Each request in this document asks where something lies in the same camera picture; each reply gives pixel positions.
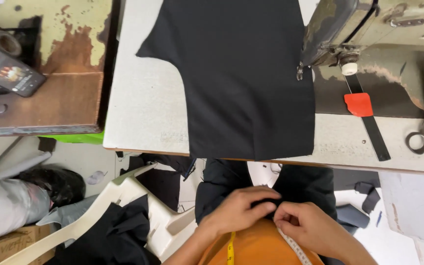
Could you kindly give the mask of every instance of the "white cutting table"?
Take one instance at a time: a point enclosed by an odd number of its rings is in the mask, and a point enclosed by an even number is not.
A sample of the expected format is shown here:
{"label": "white cutting table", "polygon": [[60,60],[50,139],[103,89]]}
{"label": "white cutting table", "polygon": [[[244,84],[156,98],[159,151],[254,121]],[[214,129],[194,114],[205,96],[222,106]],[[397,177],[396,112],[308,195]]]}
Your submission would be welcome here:
{"label": "white cutting table", "polygon": [[[105,148],[189,154],[186,99],[178,70],[165,61],[135,56],[153,27],[161,4],[162,0],[126,1],[107,114]],[[415,155],[405,146],[405,137],[417,130],[422,120],[375,119],[392,160],[377,160],[360,118],[317,114],[313,155],[282,161],[424,173],[424,155]]]}

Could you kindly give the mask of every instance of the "cardboard box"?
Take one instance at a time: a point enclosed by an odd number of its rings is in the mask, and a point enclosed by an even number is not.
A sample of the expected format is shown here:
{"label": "cardboard box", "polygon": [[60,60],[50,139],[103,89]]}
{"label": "cardboard box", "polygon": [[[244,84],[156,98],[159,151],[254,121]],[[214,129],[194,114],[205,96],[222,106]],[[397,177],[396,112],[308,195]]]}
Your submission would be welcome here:
{"label": "cardboard box", "polygon": [[[0,262],[15,253],[34,244],[42,238],[50,235],[50,226],[25,226],[0,237]],[[29,265],[42,265],[55,255],[54,250],[49,250]]]}

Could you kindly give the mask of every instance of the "rusty table surface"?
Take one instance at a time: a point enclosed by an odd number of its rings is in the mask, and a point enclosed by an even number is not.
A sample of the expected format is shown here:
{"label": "rusty table surface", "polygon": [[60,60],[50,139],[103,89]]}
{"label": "rusty table surface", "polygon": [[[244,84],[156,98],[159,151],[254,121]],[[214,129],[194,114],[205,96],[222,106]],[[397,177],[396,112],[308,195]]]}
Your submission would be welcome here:
{"label": "rusty table surface", "polygon": [[42,16],[39,71],[48,79],[30,98],[0,96],[0,136],[103,130],[116,53],[119,1],[6,0],[0,27]]}

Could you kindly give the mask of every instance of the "person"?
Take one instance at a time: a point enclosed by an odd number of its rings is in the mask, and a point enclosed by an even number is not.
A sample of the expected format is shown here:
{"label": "person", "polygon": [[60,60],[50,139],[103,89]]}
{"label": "person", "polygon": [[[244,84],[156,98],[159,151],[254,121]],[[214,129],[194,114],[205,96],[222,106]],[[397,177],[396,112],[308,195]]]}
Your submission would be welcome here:
{"label": "person", "polygon": [[284,165],[273,189],[253,187],[244,161],[208,159],[203,173],[196,195],[198,227],[163,264],[225,265],[229,259],[235,265],[302,264],[279,228],[313,265],[377,265],[336,222],[331,169]]}

